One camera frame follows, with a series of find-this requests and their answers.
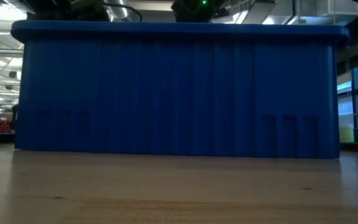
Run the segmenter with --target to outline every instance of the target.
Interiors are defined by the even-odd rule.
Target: wood grain
[[[358,153],[256,159],[2,145],[0,223],[358,223]]]

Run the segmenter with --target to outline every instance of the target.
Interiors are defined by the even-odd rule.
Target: cable
[[[139,22],[143,21],[142,14],[138,10],[134,9],[133,7],[126,6],[126,5],[123,5],[123,4],[113,4],[113,3],[106,3],[106,2],[104,2],[103,4],[105,6],[110,6],[110,7],[123,7],[123,8],[129,9],[129,10],[131,10],[132,12],[136,13],[139,16]]]
[[[5,68],[9,65],[9,63],[10,63],[13,59],[14,59],[14,57],[11,58],[11,59],[5,64],[5,66],[3,66],[3,68],[2,68],[1,71],[0,71],[0,74],[2,74],[2,72],[5,70]]]

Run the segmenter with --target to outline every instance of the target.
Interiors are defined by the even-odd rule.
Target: ceiling
[[[227,0],[224,6],[231,12],[231,16],[217,19],[214,22],[235,23],[241,12],[245,12],[243,4],[255,0]],[[301,19],[307,24],[332,24],[333,12],[330,4],[333,0],[301,0],[299,6]],[[264,24],[282,24],[292,15],[292,0],[276,0],[276,5],[268,16],[264,17]],[[128,0],[130,6],[138,9],[144,22],[175,22],[175,16],[170,9],[172,1],[167,0]],[[346,24],[358,15],[358,5],[351,0],[340,0],[341,12],[337,12],[337,22]],[[14,21],[26,19],[28,9],[19,3],[19,0],[0,0],[0,49],[22,49],[21,43],[16,41],[9,33]],[[0,55],[0,98],[2,101],[17,101],[20,91],[20,75],[10,78],[9,73],[17,71],[21,74],[22,58],[3,57]]]

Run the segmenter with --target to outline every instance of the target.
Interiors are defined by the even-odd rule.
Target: blue plastic bin
[[[19,21],[16,148],[339,157],[339,26]]]

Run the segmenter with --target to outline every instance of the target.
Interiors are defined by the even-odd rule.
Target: metal pipe
[[[19,93],[12,93],[12,92],[0,92],[1,96],[19,96]]]
[[[22,57],[23,50],[0,49],[0,57]]]
[[[127,0],[104,0],[105,3],[110,4],[122,4],[128,6]],[[135,21],[135,15],[131,13],[130,10],[123,8],[123,7],[105,7],[108,9],[108,13],[113,17],[113,20],[120,20],[120,21]]]
[[[20,86],[20,83],[3,83],[3,82],[0,82],[0,85],[10,85],[10,86]]]
[[[301,0],[297,0],[296,10],[297,10],[297,16],[298,16],[298,24],[301,20]]]
[[[292,25],[296,17],[296,0],[291,0],[291,15],[282,23],[283,25]]]

